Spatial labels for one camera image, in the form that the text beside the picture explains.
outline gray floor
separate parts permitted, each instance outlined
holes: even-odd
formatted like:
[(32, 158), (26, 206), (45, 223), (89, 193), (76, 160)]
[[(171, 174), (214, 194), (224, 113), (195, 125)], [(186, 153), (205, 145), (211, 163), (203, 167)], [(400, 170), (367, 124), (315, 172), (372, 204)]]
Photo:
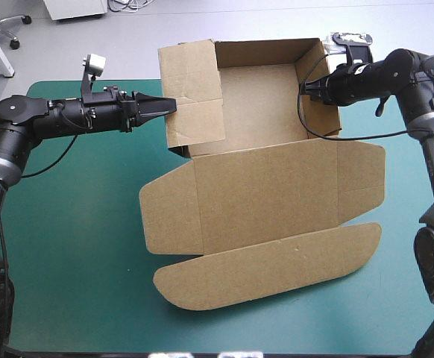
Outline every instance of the gray floor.
[(14, 25), (18, 50), (0, 43), (16, 70), (0, 77), (0, 99), (26, 93), (32, 83), (77, 80), (81, 58), (107, 57), (103, 79), (158, 78), (157, 49), (179, 42), (325, 37), (331, 31), (368, 32), (376, 60), (405, 47), (434, 54), (434, 0), (156, 0), (138, 13), (101, 19), (50, 20), (41, 0), (0, 0), (0, 16), (29, 13)]

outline chair wheel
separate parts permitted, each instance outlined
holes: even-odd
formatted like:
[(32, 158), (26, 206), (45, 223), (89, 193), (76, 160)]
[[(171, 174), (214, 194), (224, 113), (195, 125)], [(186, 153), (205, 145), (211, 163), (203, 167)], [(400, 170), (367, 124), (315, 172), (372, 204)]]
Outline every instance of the chair wheel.
[(18, 41), (18, 40), (11, 40), (10, 41), (10, 47), (13, 50), (16, 50), (18, 47), (20, 47), (20, 41)]
[(31, 17), (29, 17), (28, 15), (22, 18), (22, 22), (25, 25), (31, 24)]

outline white wire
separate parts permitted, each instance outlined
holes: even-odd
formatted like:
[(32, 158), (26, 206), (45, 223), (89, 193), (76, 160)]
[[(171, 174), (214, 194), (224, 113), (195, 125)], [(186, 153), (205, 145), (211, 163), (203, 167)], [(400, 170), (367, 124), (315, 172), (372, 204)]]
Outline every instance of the white wire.
[(112, 0), (110, 2), (110, 8), (113, 11), (122, 11), (125, 13), (136, 13), (139, 9), (142, 9), (143, 7), (146, 7), (153, 2), (154, 2), (154, 0), (144, 0), (144, 2), (140, 4), (139, 0), (130, 0), (128, 5), (124, 9), (121, 9), (121, 8), (114, 6), (116, 3), (118, 3), (117, 0)]

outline metal bracket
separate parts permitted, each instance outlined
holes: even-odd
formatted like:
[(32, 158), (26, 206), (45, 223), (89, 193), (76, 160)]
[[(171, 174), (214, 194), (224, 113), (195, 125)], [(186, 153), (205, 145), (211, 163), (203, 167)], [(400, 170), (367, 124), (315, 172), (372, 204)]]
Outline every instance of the metal bracket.
[(372, 63), (373, 56), (369, 49), (373, 39), (368, 34), (351, 34), (348, 32), (335, 32), (332, 40), (346, 48), (346, 63), (352, 66), (355, 63)]

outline cardboard box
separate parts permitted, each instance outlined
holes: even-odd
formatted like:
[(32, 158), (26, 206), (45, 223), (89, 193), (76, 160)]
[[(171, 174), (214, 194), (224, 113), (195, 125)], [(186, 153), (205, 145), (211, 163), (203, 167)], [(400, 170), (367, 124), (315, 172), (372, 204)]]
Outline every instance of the cardboard box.
[[(185, 43), (159, 50), (163, 92), (178, 111), (166, 119), (171, 150), (187, 157), (308, 139), (298, 121), (298, 78), (324, 54), (318, 39)], [(328, 74), (321, 61), (310, 78)], [(340, 129), (336, 107), (305, 96), (311, 128)]]
[[(349, 274), (378, 224), (339, 227), (384, 199), (384, 150), (312, 139), (298, 120), (298, 78), (318, 39), (185, 43), (160, 49), (169, 148), (187, 164), (141, 189), (148, 250), (202, 257), (161, 268), (173, 304), (210, 310)], [(322, 61), (310, 79), (328, 73)], [(335, 107), (303, 98), (307, 123), (340, 128)]]

